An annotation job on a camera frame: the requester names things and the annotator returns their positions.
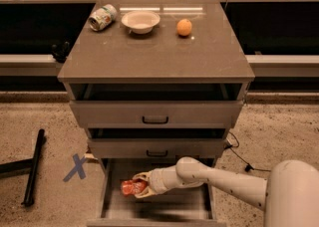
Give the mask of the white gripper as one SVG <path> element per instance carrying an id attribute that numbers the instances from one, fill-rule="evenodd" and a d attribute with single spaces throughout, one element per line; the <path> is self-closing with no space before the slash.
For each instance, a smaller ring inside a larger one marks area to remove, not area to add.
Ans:
<path id="1" fill-rule="evenodd" d="M 150 186 L 135 188 L 135 198 L 138 199 L 164 194 L 177 186 L 174 166 L 138 173 L 133 176 L 133 180 L 150 181 Z"/>

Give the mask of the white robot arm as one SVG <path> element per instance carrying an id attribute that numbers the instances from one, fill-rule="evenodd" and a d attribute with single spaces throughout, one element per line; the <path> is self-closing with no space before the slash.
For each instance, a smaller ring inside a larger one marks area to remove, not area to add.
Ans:
<path id="1" fill-rule="evenodd" d="M 267 178 L 260 178 L 183 157 L 174 166 L 142 172 L 134 179 L 148 184 L 138 198 L 206 183 L 262 210 L 264 227 L 319 227 L 319 170 L 303 161 L 282 161 Z"/>

